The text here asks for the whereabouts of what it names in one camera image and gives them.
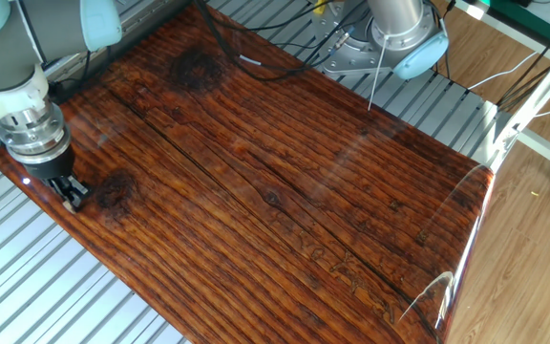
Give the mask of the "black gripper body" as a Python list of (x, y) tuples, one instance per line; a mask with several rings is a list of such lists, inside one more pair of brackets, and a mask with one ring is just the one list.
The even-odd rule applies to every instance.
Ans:
[(25, 169), (31, 176), (40, 180), (68, 177), (73, 174), (74, 160), (74, 150), (69, 146), (55, 159), (36, 164), (26, 163)]

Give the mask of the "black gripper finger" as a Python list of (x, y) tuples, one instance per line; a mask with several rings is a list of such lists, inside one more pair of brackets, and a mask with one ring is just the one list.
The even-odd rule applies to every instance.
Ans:
[(84, 199), (89, 195), (89, 188), (80, 182), (75, 175), (67, 178), (66, 198), (72, 207), (80, 207)]
[(65, 202), (73, 201), (73, 189), (68, 179), (64, 177), (56, 177), (48, 179), (48, 185), (58, 194)]

